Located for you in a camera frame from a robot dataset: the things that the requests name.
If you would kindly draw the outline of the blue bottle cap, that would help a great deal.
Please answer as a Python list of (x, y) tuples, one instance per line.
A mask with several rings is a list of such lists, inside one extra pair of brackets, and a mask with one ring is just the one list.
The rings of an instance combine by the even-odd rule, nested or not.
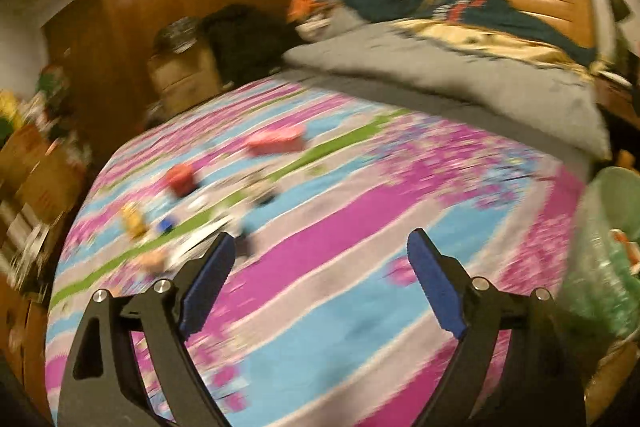
[(160, 222), (157, 223), (157, 231), (160, 235), (170, 233), (177, 225), (177, 221), (174, 217), (163, 217)]

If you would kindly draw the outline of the dark patterned blanket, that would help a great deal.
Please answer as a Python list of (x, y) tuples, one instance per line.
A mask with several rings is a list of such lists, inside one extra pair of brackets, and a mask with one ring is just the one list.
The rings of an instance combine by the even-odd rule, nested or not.
[(540, 18), (515, 9), (508, 0), (341, 0), (369, 23), (404, 18), (439, 20), (551, 44), (579, 65), (588, 67), (597, 58), (593, 48), (578, 46)]

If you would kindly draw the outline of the wooden chest of drawers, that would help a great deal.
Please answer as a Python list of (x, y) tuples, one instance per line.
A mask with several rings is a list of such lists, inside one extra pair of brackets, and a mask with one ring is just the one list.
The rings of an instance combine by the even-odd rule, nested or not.
[(1, 275), (1, 363), (17, 400), (34, 413), (36, 422), (52, 426), (44, 382), (44, 336), (47, 310), (13, 289)]

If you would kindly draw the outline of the cardboard box by wardrobe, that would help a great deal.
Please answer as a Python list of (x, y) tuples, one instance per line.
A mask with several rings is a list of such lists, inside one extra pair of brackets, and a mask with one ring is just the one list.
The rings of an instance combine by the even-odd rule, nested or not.
[(222, 93), (215, 55), (197, 41), (181, 53), (153, 55), (149, 74), (167, 117), (175, 117)]

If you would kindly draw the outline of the yellow crumpled wrapper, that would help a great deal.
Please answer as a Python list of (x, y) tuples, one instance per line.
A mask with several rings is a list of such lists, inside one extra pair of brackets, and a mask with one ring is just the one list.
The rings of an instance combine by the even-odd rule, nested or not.
[(143, 212), (135, 202), (126, 202), (120, 215), (124, 228), (132, 239), (140, 239), (148, 231)]

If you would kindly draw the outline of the red apple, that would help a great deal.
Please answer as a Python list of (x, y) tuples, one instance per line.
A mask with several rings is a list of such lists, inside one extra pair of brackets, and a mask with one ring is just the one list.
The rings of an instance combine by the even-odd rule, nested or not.
[(198, 188), (195, 169), (188, 162), (169, 168), (163, 176), (167, 190), (177, 198), (183, 198)]

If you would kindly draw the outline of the orange bag on bed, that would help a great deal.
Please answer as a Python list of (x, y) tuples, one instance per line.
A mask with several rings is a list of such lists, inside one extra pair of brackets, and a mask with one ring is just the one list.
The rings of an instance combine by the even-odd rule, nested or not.
[(288, 6), (288, 23), (302, 24), (315, 16), (327, 16), (333, 9), (331, 0), (291, 0)]

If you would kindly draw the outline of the black clothes pile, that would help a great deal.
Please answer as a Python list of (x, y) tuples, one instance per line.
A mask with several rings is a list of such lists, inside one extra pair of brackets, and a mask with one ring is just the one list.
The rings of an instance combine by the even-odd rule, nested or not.
[(221, 79), (235, 87), (271, 75), (286, 51), (305, 43), (293, 24), (247, 4), (229, 4), (203, 17), (201, 28)]

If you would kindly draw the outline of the stacked cardboard boxes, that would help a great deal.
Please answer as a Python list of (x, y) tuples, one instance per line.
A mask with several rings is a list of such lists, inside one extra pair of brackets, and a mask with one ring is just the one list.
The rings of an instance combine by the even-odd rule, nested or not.
[(39, 92), (23, 101), (1, 91), (1, 182), (20, 205), (52, 225), (84, 191), (91, 148)]

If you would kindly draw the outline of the pink tissue pack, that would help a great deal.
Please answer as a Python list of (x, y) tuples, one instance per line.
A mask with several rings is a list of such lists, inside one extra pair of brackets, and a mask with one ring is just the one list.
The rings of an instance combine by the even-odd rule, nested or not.
[(295, 153), (304, 149), (305, 134), (303, 124), (260, 130), (247, 138), (245, 147), (254, 156)]

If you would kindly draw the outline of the white tissue ball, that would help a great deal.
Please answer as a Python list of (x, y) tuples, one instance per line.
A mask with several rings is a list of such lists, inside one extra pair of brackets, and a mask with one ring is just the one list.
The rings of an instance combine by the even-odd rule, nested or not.
[(250, 182), (245, 187), (247, 198), (254, 206), (267, 205), (277, 196), (277, 185), (267, 179)]

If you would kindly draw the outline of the grey quilt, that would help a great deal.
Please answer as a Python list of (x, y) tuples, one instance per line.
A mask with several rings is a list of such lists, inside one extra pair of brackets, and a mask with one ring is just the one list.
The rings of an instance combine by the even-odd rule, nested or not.
[(283, 58), (300, 69), (375, 78), (471, 102), (594, 159), (612, 157), (596, 87), (570, 68), (525, 62), (474, 46), (456, 49), (442, 40), (417, 36), (408, 20), (364, 24), (296, 46)]

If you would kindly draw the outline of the colourful striped floral bedsheet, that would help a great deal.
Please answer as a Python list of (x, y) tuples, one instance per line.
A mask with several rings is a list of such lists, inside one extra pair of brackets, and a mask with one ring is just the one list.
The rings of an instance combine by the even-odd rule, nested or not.
[[(253, 133), (306, 127), (295, 153), (254, 156)], [(188, 162), (198, 188), (177, 198), (163, 176)], [(123, 145), (90, 188), (56, 269), (46, 388), (60, 401), (68, 352), (99, 289), (151, 283), (144, 264), (228, 218), (247, 258), (188, 343), (205, 384), (237, 426), (408, 426), (442, 376), (454, 338), (414, 278), (408, 236), (496, 286), (526, 294), (562, 279), (589, 173), (534, 141), (387, 95), (356, 98), (273, 77)], [(277, 196), (254, 206), (245, 187)], [(132, 239), (135, 202), (148, 231)], [(157, 223), (176, 227), (160, 235)]]

